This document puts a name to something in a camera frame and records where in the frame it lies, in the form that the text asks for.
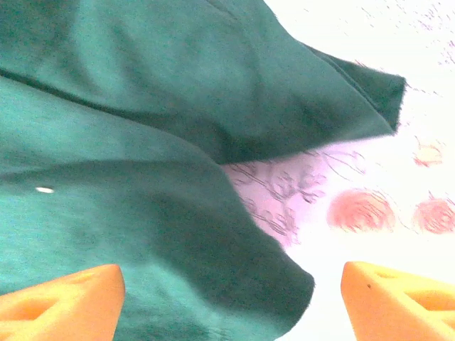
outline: green cloth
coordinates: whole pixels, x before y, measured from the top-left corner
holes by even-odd
[[[115,340],[287,332],[313,277],[219,164],[391,134],[405,80],[294,40],[260,0],[1,9],[0,294],[115,263]]]

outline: patterned bedsheet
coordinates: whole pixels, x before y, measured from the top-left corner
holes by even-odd
[[[316,279],[280,340],[352,340],[339,286],[349,260],[455,283],[455,2],[268,0],[297,40],[407,78],[395,136],[227,173],[258,225]]]

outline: red flower print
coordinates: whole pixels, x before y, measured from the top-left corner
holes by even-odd
[[[381,194],[347,190],[332,201],[327,222],[350,232],[391,230],[395,226],[395,215]]]
[[[455,205],[444,199],[431,198],[418,204],[414,212],[414,224],[422,231],[435,234],[455,230]]]

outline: dark green fabric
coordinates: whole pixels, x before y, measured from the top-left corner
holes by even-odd
[[[0,15],[0,293],[116,263],[116,340],[287,332],[314,280],[218,164],[391,134],[405,80],[295,41],[259,0],[15,0]]]

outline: green fabric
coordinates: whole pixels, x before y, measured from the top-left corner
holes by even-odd
[[[259,0],[15,0],[0,16],[0,294],[115,263],[115,340],[287,332],[313,277],[219,164],[391,134],[405,80],[294,40]]]

